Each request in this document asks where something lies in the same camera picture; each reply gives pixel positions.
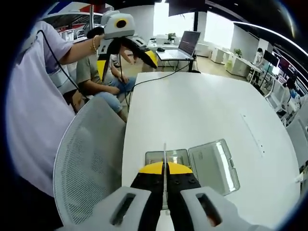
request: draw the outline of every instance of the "hand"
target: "hand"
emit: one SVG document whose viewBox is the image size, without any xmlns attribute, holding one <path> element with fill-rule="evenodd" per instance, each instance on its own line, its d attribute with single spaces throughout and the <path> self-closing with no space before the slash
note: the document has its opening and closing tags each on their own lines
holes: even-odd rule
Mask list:
<svg viewBox="0 0 308 231">
<path fill-rule="evenodd" d="M 126 77 L 126 76 L 124 76 L 124 75 L 122 75 L 120 78 L 119 78 L 119 80 L 122 82 L 122 83 L 128 83 L 128 78 Z"/>
<path fill-rule="evenodd" d="M 109 87 L 108 88 L 108 92 L 110 93 L 110 94 L 113 94 L 113 95 L 117 95 L 117 94 L 119 94 L 120 93 L 120 89 L 119 88 L 116 88 L 116 87 Z"/>
</svg>

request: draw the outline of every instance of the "floor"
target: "floor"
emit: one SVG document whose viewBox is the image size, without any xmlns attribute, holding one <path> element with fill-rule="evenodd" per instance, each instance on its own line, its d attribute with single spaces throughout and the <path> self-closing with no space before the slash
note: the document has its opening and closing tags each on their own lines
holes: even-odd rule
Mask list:
<svg viewBox="0 0 308 231">
<path fill-rule="evenodd" d="M 121 63 L 123 67 L 123 73 L 127 77 L 137 76 L 138 73 L 142 72 L 143 62 L 140 59 L 138 59 L 134 65 L 131 65 L 122 58 Z M 205 58 L 201 56 L 197 57 L 197 69 L 203 73 L 208 73 L 212 75 L 224 76 L 227 78 L 234 78 L 234 79 L 246 81 L 244 77 L 231 75 L 229 72 L 226 71 L 226 68 L 224 65 L 214 63 L 209 58 Z M 164 71 L 173 72 L 173 69 L 172 67 L 165 67 Z M 127 109 L 127 104 L 125 100 L 122 102 L 122 105 L 123 105 L 124 113 L 128 116 L 128 109 Z"/>
</svg>

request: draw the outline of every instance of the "white shirt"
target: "white shirt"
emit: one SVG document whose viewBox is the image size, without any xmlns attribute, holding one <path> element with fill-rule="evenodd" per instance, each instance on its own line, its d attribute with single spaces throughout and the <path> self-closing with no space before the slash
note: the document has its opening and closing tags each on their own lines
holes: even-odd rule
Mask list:
<svg viewBox="0 0 308 231">
<path fill-rule="evenodd" d="M 51 25 L 38 22 L 36 29 L 44 31 L 57 59 L 72 47 Z M 13 68 L 6 100 L 7 141 L 14 167 L 21 177 L 50 196 L 57 149 L 74 118 L 46 72 L 46 67 L 53 69 L 55 64 L 42 33 L 38 33 Z"/>
</svg>

